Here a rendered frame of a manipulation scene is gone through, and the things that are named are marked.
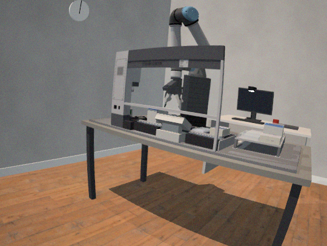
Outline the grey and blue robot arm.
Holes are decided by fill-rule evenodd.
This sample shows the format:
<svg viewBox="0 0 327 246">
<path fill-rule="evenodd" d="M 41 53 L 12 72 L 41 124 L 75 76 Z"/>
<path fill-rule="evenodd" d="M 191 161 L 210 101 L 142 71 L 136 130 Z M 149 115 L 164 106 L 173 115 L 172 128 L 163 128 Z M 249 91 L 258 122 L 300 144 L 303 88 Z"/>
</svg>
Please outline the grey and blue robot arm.
<svg viewBox="0 0 327 246">
<path fill-rule="evenodd" d="M 199 13 L 194 7 L 182 7 L 172 11 L 169 20 L 171 27 L 171 46 L 181 46 L 180 27 L 188 27 L 198 45 L 210 45 L 198 21 Z"/>
</svg>

